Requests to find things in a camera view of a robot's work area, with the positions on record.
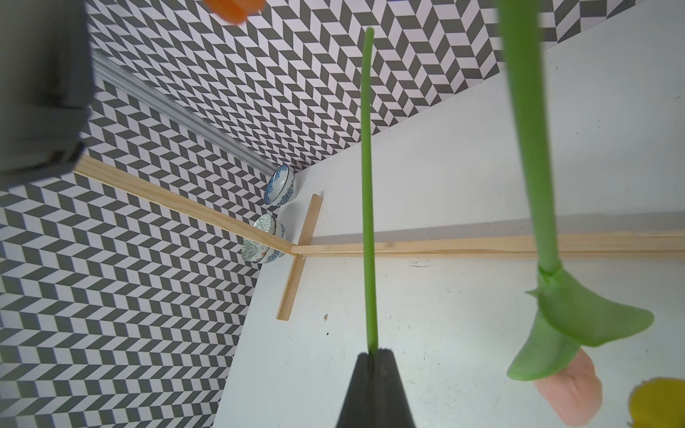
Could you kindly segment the yellow tulip flower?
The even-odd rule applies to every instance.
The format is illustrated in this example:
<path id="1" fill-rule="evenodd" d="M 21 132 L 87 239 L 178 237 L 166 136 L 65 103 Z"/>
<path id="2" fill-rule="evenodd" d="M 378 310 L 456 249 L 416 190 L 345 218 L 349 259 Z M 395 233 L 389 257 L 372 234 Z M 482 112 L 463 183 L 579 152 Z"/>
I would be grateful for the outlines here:
<path id="1" fill-rule="evenodd" d="M 655 378 L 639 385 L 629 400 L 631 427 L 684 426 L 684 380 Z"/>

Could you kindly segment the pink tulip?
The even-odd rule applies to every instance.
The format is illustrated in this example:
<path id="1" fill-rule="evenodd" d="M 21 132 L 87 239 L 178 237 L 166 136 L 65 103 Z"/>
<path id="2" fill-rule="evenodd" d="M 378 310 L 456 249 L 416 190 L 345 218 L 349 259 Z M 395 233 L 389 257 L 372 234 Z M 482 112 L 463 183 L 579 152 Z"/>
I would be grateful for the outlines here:
<path id="1" fill-rule="evenodd" d="M 610 301 L 567 272 L 558 249 L 541 35 L 535 1 L 500 1 L 499 33 L 538 253 L 533 327 L 508 377 L 533 382 L 566 426 L 586 426 L 602 406 L 602 383 L 584 347 L 647 330 L 648 310 Z"/>
<path id="2" fill-rule="evenodd" d="M 375 230 L 373 206 L 373 169 L 371 147 L 371 65 L 375 31 L 367 28 L 361 61 L 360 126 L 361 126 L 361 185 L 364 294 L 367 331 L 367 352 L 375 356 L 379 350 L 376 304 Z"/>

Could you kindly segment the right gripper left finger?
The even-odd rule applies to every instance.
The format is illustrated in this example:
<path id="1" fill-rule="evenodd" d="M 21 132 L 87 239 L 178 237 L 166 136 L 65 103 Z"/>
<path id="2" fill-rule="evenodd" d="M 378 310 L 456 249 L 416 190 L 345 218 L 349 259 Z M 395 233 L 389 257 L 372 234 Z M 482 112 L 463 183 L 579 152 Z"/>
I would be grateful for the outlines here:
<path id="1" fill-rule="evenodd" d="M 361 353 L 355 363 L 336 427 L 362 428 L 374 426 L 374 363 L 369 354 Z"/>

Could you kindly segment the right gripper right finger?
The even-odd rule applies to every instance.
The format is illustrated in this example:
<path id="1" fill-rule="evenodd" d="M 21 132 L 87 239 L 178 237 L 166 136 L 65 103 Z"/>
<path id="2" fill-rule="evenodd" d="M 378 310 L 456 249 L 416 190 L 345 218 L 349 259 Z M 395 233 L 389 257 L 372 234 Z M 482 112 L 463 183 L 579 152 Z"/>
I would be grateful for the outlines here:
<path id="1" fill-rule="evenodd" d="M 374 402 L 376 427 L 416 426 L 394 353 L 389 349 L 380 349 L 374 360 Z"/>

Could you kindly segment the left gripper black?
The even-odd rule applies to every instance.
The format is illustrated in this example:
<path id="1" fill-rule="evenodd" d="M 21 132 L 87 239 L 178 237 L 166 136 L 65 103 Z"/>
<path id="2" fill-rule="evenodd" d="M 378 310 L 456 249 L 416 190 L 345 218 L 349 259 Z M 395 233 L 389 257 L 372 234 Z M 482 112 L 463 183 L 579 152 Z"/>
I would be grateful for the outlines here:
<path id="1" fill-rule="evenodd" d="M 1 3 L 1 187 L 75 169 L 95 82 L 83 1 Z"/>

